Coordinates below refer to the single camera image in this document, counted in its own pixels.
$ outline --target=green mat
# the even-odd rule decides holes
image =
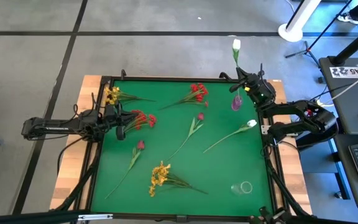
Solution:
[[[92,212],[152,213],[171,215],[257,215],[260,207],[272,211],[269,183],[264,158],[260,155],[262,140],[257,126],[227,138],[206,154],[203,151],[224,136],[236,131],[250,119],[258,121],[257,113],[246,93],[239,111],[231,109],[236,93],[229,93],[229,83],[204,83],[209,90],[209,106],[176,105],[158,110],[182,99],[190,90],[190,82],[115,81],[121,91],[157,100],[124,104],[124,110],[142,110],[156,115],[154,128],[143,127],[127,134],[124,141],[116,139],[115,129],[104,137],[100,165],[91,205]],[[173,189],[163,185],[156,188],[155,197],[148,191],[152,169],[168,159],[188,135],[191,121],[204,113],[201,127],[170,160],[171,172],[208,195],[191,189]],[[120,187],[108,198],[125,174],[131,161],[132,148],[139,140],[145,150]],[[248,181],[250,194],[236,195],[231,186]]]

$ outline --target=white pole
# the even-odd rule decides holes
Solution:
[[[320,2],[321,0],[304,0],[292,15],[289,24],[282,24],[278,28],[280,37],[289,42],[301,40],[303,37],[302,28]]]

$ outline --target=white flower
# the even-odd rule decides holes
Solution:
[[[256,121],[255,121],[254,119],[252,119],[252,120],[250,120],[250,121],[247,122],[247,125],[248,125],[248,127],[250,127],[250,128],[254,127],[256,124],[257,124],[257,123],[256,123]]]
[[[240,50],[240,48],[241,48],[241,41],[238,39],[234,39],[233,50]]]

